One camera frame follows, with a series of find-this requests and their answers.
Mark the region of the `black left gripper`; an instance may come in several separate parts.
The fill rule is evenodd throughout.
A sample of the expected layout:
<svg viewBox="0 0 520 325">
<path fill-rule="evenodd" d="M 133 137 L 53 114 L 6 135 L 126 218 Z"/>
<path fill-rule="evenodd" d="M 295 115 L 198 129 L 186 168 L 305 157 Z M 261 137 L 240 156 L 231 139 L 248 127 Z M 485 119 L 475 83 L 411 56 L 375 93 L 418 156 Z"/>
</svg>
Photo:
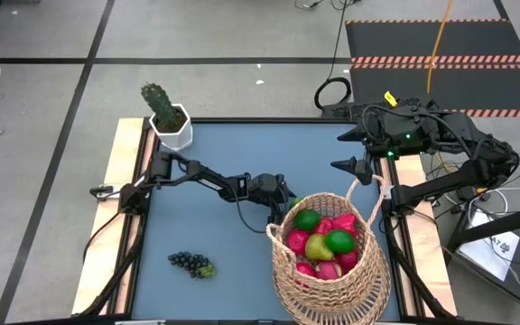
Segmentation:
<svg viewBox="0 0 520 325">
<path fill-rule="evenodd" d="M 287 214 L 288 202 L 297 196 L 290 190 L 283 174 L 261 173 L 247 182 L 248 200 L 269 204 L 269 224 L 281 225 Z"/>
</svg>

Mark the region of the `wooden side board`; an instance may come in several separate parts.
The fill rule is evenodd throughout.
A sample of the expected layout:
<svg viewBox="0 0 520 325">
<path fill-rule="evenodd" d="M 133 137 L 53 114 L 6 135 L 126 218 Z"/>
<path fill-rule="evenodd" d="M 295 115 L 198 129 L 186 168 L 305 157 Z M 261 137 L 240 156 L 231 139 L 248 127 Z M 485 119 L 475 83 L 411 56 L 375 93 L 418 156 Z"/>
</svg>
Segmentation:
<svg viewBox="0 0 520 325">
<path fill-rule="evenodd" d="M 157 145 L 145 118 L 121 118 L 113 138 L 102 183 L 119 190 L 145 170 Z M 86 251 L 72 313 L 80 314 L 100 295 L 135 241 L 141 218 L 117 215 L 118 198 L 97 204 L 92 233 L 96 236 Z"/>
<path fill-rule="evenodd" d="M 385 179 L 391 184 L 414 186 L 425 181 L 419 156 L 405 156 L 397 161 L 384 159 L 381 165 Z M 404 219 L 395 238 L 400 248 L 411 250 L 415 271 L 431 294 L 446 311 L 456 315 L 455 301 L 431 203 L 419 203 L 413 214 Z"/>
</svg>

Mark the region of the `white hexagonal plant pot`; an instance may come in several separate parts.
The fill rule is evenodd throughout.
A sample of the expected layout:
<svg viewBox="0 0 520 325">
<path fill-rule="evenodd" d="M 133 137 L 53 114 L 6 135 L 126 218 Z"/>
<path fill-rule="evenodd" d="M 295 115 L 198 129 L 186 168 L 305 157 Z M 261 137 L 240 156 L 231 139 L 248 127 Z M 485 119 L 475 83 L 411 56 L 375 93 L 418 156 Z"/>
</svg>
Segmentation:
<svg viewBox="0 0 520 325">
<path fill-rule="evenodd" d="M 185 122 L 181 125 L 181 128 L 178 132 L 161 133 L 156 127 L 156 115 L 152 115 L 148 121 L 161 144 L 174 152 L 179 152 L 192 144 L 193 127 L 191 125 L 190 115 L 186 111 L 183 104 L 173 104 L 173 106 L 178 108 L 185 117 Z"/>
</svg>

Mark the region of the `woven straw basket with handles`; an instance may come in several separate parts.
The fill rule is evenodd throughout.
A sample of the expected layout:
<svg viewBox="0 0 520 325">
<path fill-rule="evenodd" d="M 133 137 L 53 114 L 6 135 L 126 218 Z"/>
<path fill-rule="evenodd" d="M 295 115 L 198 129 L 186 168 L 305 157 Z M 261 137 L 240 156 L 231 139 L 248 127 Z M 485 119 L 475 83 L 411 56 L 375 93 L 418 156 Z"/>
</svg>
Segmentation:
<svg viewBox="0 0 520 325">
<path fill-rule="evenodd" d="M 329 192 L 312 194 L 295 204 L 282 224 L 266 226 L 266 235 L 273 246 L 274 289 L 285 309 L 296 318 L 321 315 L 356 318 L 371 311 L 381 313 L 386 306 L 390 293 L 388 264 L 371 229 L 383 196 L 377 196 L 370 217 L 363 219 L 351 202 L 358 185 L 358 180 L 353 181 L 343 197 Z M 284 243 L 284 237 L 292 230 L 293 218 L 306 208 L 329 212 L 335 218 L 341 212 L 352 212 L 356 217 L 357 263 L 338 279 L 321 280 L 301 274 L 296 268 L 299 255 Z"/>
</svg>

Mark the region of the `yellow-green pear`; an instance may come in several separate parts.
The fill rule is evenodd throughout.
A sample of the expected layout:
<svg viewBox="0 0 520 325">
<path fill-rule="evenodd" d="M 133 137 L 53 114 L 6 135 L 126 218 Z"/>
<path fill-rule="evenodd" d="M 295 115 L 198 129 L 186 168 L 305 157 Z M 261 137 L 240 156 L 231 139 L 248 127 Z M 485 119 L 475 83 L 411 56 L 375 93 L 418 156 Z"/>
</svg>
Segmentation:
<svg viewBox="0 0 520 325">
<path fill-rule="evenodd" d="M 331 261 L 334 253 L 326 246 L 325 236 L 312 234 L 305 243 L 304 255 L 311 260 Z"/>
</svg>

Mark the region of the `red bell pepper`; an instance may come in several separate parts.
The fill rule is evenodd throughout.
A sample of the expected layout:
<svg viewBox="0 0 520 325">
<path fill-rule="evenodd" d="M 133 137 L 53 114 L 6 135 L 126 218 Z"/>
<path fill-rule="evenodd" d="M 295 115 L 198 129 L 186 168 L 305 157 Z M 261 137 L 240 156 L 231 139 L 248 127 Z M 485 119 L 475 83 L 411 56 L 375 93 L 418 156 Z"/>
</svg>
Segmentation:
<svg viewBox="0 0 520 325">
<path fill-rule="evenodd" d="M 347 212 L 335 217 L 332 222 L 333 230 L 344 230 L 353 237 L 358 236 L 358 218 L 355 214 Z"/>
</svg>

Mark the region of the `black hazard-striped floor mat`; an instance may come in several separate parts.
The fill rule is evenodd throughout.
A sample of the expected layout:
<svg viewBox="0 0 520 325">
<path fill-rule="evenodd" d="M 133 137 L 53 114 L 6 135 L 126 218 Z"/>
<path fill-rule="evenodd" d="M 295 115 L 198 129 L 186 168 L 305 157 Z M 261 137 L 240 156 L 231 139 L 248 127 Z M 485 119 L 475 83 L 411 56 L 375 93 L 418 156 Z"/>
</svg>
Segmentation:
<svg viewBox="0 0 520 325">
<path fill-rule="evenodd" d="M 347 23 L 357 101 L 434 100 L 474 117 L 520 117 L 520 41 L 506 19 Z"/>
</svg>

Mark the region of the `dark grape bunch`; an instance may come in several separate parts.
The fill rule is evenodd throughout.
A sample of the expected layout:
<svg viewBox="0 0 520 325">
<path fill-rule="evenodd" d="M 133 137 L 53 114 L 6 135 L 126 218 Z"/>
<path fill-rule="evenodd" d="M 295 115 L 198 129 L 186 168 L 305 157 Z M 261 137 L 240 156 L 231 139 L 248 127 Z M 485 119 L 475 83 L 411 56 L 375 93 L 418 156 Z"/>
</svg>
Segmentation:
<svg viewBox="0 0 520 325">
<path fill-rule="evenodd" d="M 177 252 L 167 256 L 171 265 L 175 265 L 190 274 L 191 278 L 210 278 L 217 273 L 215 265 L 202 254 L 192 254 L 188 251 Z"/>
</svg>

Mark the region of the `red round fruit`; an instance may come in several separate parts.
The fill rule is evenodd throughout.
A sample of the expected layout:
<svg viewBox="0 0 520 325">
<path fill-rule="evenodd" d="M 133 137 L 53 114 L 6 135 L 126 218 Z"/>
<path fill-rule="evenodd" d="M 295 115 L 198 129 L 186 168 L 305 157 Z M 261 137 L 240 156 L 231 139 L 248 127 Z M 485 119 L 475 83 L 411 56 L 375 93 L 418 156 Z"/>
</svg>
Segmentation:
<svg viewBox="0 0 520 325">
<path fill-rule="evenodd" d="M 305 245 L 310 237 L 310 233 L 301 229 L 293 229 L 288 232 L 285 239 L 285 244 L 290 248 L 296 255 L 305 254 Z"/>
</svg>

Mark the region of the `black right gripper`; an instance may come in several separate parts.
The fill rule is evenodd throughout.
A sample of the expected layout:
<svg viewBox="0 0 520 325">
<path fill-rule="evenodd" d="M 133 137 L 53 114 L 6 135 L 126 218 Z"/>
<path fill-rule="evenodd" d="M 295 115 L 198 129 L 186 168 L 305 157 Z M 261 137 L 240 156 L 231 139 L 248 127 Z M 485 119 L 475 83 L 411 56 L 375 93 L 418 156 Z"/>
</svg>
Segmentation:
<svg viewBox="0 0 520 325">
<path fill-rule="evenodd" d="M 425 120 L 419 114 L 404 112 L 399 109 L 388 109 L 377 105 L 365 108 L 362 114 L 362 127 L 355 125 L 352 129 L 339 135 L 341 142 L 365 142 L 374 156 L 399 159 L 401 156 L 415 155 L 425 151 Z M 372 182 L 373 171 L 370 166 L 372 158 L 365 155 L 361 159 L 352 156 L 350 159 L 335 161 L 330 165 L 336 169 L 354 175 L 363 185 Z"/>
</svg>

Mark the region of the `black stand beam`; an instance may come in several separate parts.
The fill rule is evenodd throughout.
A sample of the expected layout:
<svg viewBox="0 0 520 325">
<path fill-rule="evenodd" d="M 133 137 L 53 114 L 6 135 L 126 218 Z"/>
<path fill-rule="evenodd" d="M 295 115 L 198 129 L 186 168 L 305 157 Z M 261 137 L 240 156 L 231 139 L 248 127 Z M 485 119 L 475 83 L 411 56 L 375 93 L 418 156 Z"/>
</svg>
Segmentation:
<svg viewBox="0 0 520 325">
<path fill-rule="evenodd" d="M 453 253 L 462 244 L 517 229 L 520 229 L 520 211 L 507 217 L 495 219 L 494 221 L 490 221 L 480 226 L 471 227 L 457 232 L 452 236 L 448 249 Z"/>
</svg>

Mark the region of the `white paper sheet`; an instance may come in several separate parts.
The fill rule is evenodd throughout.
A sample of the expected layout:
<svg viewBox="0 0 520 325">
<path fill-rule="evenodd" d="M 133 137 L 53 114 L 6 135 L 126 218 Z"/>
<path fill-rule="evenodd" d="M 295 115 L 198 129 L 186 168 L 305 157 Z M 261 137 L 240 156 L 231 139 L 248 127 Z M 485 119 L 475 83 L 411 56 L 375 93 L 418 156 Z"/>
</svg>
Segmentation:
<svg viewBox="0 0 520 325">
<path fill-rule="evenodd" d="M 511 264 L 519 240 L 520 237 L 513 232 L 505 232 L 462 244 L 458 252 L 504 281 L 509 274 L 515 275 Z"/>
</svg>

